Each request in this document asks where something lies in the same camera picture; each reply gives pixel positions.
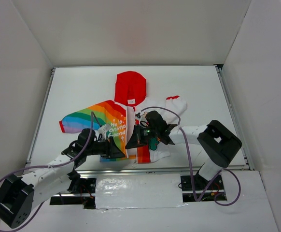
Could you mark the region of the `rainbow hooded kids jacket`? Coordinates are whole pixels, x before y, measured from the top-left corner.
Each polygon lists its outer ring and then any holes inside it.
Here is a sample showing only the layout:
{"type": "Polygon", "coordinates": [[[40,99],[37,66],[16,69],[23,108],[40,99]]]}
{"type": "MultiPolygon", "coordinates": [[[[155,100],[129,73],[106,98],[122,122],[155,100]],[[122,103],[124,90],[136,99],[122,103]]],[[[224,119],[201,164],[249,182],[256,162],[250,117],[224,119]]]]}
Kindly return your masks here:
{"type": "MultiPolygon", "coordinates": [[[[145,121],[148,112],[156,110],[169,124],[177,120],[187,109],[187,102],[179,95],[169,96],[164,101],[147,97],[146,79],[138,72],[127,71],[117,75],[114,100],[107,100],[85,109],[66,115],[59,125],[63,133],[80,133],[92,127],[98,131],[100,126],[109,123],[109,136],[117,137],[126,144],[133,127],[145,121]]],[[[126,149],[125,159],[137,159],[138,163],[153,163],[171,156],[169,147],[151,139],[149,144],[140,148],[126,149]]]]}

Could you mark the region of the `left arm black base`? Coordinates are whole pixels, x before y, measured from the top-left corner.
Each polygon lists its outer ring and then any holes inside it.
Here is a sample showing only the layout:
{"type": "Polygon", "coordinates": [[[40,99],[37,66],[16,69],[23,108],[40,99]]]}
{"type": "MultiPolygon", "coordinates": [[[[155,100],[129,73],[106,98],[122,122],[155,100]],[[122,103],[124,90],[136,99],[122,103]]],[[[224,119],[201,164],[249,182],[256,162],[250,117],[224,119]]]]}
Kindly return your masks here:
{"type": "Polygon", "coordinates": [[[78,182],[72,183],[68,192],[73,196],[70,197],[68,202],[81,205],[84,209],[96,209],[96,180],[96,178],[80,178],[78,182]]]}

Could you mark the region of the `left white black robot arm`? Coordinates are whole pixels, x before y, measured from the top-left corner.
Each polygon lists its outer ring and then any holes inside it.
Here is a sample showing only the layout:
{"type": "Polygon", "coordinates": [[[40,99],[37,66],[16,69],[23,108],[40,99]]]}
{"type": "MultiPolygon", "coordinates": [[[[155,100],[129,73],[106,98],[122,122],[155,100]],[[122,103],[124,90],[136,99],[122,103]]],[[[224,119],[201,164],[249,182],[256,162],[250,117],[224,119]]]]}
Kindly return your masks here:
{"type": "Polygon", "coordinates": [[[88,156],[121,159],[126,156],[126,142],[117,137],[96,136],[95,131],[84,129],[77,140],[70,143],[59,156],[32,172],[17,176],[10,174],[0,187],[0,219],[11,229],[18,228],[29,217],[32,209],[53,195],[77,192],[81,186],[76,169],[88,156]]]}

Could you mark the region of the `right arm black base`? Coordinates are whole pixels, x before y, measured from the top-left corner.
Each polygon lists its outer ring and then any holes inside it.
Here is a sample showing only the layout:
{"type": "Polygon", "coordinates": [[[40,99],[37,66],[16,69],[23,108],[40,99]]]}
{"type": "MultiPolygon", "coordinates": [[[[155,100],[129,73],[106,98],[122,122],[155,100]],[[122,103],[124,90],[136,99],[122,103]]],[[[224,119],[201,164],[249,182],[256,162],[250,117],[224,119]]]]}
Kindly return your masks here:
{"type": "MultiPolygon", "coordinates": [[[[208,183],[209,183],[209,181],[205,180],[201,176],[198,176],[198,175],[194,176],[194,184],[195,184],[196,191],[202,192],[208,183]]],[[[193,189],[192,189],[192,183],[191,183],[191,176],[182,175],[181,182],[178,185],[178,187],[180,189],[182,189],[183,191],[192,191],[193,189]]],[[[221,175],[218,175],[213,180],[213,182],[211,183],[211,185],[208,187],[207,190],[209,190],[210,192],[212,192],[212,191],[220,192],[220,191],[224,190],[224,184],[223,184],[221,175]]]]}

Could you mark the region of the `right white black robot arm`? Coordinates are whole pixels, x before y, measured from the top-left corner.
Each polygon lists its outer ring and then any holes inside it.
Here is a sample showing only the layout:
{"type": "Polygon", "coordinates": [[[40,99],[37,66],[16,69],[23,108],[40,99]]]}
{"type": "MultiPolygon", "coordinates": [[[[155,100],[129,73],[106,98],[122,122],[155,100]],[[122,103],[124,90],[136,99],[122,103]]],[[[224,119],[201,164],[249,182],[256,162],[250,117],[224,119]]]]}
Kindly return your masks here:
{"type": "Polygon", "coordinates": [[[207,189],[215,175],[227,168],[242,147],[241,140],[218,120],[203,126],[184,126],[167,123],[158,111],[150,111],[145,122],[135,125],[126,149],[143,147],[151,139],[159,139],[165,145],[200,145],[208,155],[196,177],[196,184],[207,189]]]}

